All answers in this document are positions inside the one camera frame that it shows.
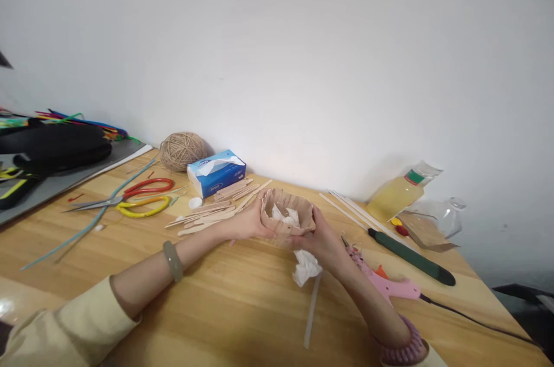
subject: black cord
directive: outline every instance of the black cord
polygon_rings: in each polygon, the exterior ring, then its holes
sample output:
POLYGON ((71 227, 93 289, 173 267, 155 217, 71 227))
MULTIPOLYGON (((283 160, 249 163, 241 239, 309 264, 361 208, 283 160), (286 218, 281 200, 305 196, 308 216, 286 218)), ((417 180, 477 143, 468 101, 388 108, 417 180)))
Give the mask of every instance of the black cord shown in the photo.
POLYGON ((446 305, 440 304, 440 303, 438 303, 438 302, 435 302, 434 300, 432 300, 431 298, 429 298, 429 297, 427 297, 427 296, 425 296, 425 295, 423 295, 423 294, 421 294, 420 298, 423 299, 423 300, 424 300, 425 302, 427 302, 428 304, 433 304, 433 305, 436 305, 436 306, 438 306, 438 307, 440 307, 440 308, 448 309, 449 311, 452 311, 452 312, 454 312, 454 313, 457 313, 458 315, 461 315, 461 316, 463 316, 464 318, 467 318, 467 319, 469 319, 470 321, 473 321, 473 322, 475 322, 476 324, 479 324, 479 325, 482 326, 482 327, 491 329, 492 331, 501 332, 502 334, 506 334, 506 335, 512 336, 512 337, 514 337, 514 338, 520 339, 521 341, 525 341, 525 342, 527 342, 527 343, 529 343, 529 344, 533 344, 533 345, 539 347, 542 351, 544 351, 544 348, 542 348, 542 346, 541 346, 538 342, 536 342, 536 341, 534 341, 534 340, 532 340, 532 339, 530 339, 530 338, 525 338, 524 336, 515 334, 515 333, 513 333, 513 332, 505 331, 505 330, 500 329, 500 328, 491 327, 490 325, 483 324, 482 322, 477 321, 477 320, 471 318, 470 316, 465 315, 464 313, 462 313, 462 312, 460 312, 460 311, 458 311, 458 310, 456 310, 456 309, 454 309, 454 308, 451 308, 451 307, 449 307, 449 306, 446 306, 446 305))

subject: plastic bottle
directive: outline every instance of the plastic bottle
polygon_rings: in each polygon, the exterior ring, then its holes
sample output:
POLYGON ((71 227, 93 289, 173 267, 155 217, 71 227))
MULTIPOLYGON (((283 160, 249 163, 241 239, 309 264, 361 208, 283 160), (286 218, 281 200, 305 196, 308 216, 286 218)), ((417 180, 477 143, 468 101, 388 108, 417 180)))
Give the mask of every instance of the plastic bottle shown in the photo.
POLYGON ((380 223, 386 223, 420 198, 425 193, 423 187, 442 172, 421 161, 406 175, 381 188, 365 209, 380 223))
POLYGON ((451 238, 462 231, 460 211, 465 208, 463 200, 451 197, 446 201, 418 201, 406 208, 406 211, 431 220, 446 238, 451 238))

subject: jute twine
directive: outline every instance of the jute twine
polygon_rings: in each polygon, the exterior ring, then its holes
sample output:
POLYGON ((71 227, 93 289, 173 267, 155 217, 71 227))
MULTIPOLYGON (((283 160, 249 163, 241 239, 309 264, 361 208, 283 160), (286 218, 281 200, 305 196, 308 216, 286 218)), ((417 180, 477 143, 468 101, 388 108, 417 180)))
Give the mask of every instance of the jute twine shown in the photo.
POLYGON ((192 132, 178 132, 169 135, 160 148, 162 164, 174 172, 186 171, 189 163, 208 156, 204 141, 192 132))

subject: wooden stick basket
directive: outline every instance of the wooden stick basket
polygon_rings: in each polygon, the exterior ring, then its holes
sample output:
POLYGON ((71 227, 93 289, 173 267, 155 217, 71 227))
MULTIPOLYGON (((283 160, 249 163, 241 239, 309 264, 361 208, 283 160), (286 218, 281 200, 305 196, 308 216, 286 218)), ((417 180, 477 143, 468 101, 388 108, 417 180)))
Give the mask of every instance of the wooden stick basket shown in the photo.
POLYGON ((262 200, 261 223, 276 232, 277 238, 267 239, 266 241, 282 248, 290 248, 285 241, 288 236, 304 235, 315 230, 316 224, 313 221, 312 209, 312 203, 303 197, 286 193, 282 189, 272 188, 267 190, 262 200), (298 211, 300 227, 271 218, 271 210, 274 204, 298 211))

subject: pink glue gun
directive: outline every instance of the pink glue gun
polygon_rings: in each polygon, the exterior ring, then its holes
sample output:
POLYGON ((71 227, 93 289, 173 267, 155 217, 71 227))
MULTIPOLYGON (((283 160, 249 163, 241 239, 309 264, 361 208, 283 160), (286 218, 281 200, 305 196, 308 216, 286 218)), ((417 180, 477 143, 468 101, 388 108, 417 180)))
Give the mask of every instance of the pink glue gun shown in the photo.
POLYGON ((419 299, 421 296, 421 289, 410 279, 404 279, 400 282, 393 282, 388 279, 387 274, 383 270, 383 267, 379 266, 377 272, 373 272, 371 268, 364 262, 364 258, 361 253, 354 247, 350 246, 344 236, 340 236, 342 242, 345 244, 346 251, 356 263, 358 269, 369 279, 371 283, 377 288, 381 295, 392 306, 390 297, 399 297, 407 299, 419 299))

